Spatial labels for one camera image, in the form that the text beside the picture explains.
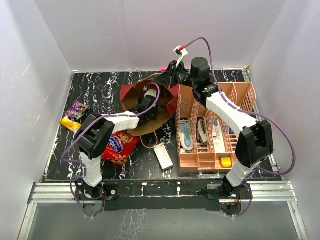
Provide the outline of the red brown paper bag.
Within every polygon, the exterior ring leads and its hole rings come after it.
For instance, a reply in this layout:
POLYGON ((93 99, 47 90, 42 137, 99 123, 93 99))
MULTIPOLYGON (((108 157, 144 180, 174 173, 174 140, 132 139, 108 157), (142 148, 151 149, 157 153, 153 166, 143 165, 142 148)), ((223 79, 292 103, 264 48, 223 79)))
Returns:
MULTIPOLYGON (((143 88, 148 83, 154 82, 154 78, 160 75, 159 73, 152 74, 138 83, 123 85, 120 89, 120 102, 125 111, 132 112, 132 108, 138 105, 142 100, 144 92, 143 88)), ((160 129, 171 117, 175 114, 178 104, 179 86, 176 85, 172 89, 175 91, 176 98, 162 98, 161 84, 157 84, 160 88, 160 97, 157 102, 159 105, 159 113, 155 120, 149 120, 145 125, 139 126, 136 129, 129 129, 128 132, 133 137, 141 137, 143 135, 151 134, 160 129)))

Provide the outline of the red cookie snack bag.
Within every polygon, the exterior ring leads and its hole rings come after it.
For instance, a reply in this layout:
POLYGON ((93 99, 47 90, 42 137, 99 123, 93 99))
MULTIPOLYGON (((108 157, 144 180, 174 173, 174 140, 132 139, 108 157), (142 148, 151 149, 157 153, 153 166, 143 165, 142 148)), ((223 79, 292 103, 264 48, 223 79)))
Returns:
POLYGON ((132 136, 128 131, 113 133, 101 159, 123 166, 127 163, 139 141, 139 137, 132 136))

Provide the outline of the purple candy bar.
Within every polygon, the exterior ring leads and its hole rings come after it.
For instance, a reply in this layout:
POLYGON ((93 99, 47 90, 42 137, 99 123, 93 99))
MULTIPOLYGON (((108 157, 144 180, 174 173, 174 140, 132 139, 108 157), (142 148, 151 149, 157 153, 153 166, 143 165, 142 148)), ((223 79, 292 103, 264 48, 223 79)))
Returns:
POLYGON ((76 100, 73 102, 71 107, 79 113, 85 113, 87 110, 90 109, 91 106, 76 100))

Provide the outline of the yellow candy bar wrapper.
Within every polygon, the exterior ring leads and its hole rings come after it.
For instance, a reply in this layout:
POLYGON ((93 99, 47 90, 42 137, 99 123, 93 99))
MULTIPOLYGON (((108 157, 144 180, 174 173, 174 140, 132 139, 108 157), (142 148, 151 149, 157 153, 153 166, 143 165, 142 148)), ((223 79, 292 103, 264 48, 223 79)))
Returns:
POLYGON ((80 123, 70 119, 68 116, 63 117, 60 124, 73 133, 76 133, 82 126, 80 123))

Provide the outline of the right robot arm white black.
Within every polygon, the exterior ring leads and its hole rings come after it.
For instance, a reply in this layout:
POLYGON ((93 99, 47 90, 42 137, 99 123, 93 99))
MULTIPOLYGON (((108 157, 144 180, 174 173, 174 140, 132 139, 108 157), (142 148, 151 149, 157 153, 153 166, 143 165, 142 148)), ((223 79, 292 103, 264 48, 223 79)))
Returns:
POLYGON ((267 120, 258 121, 233 103, 222 91, 213 67, 204 57, 194 58, 190 69, 186 69, 182 61, 174 60, 165 72, 154 78, 154 82, 167 89, 178 84, 190 87, 194 99, 218 115, 237 135, 234 166, 221 185, 202 191, 204 195, 235 198, 248 176, 274 152, 271 124, 267 120))

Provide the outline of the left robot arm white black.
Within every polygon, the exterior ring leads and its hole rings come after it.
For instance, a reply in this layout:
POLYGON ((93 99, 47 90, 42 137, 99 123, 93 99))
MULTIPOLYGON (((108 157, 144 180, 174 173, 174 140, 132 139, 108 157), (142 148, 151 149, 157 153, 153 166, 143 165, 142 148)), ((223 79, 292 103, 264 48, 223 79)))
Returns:
POLYGON ((75 140, 80 159, 84 164, 81 180, 82 192, 87 198, 97 200, 103 195, 101 156, 114 133, 135 130, 142 131, 159 114, 158 97, 145 95, 142 102, 129 111, 114 115, 91 113, 84 121, 75 140))

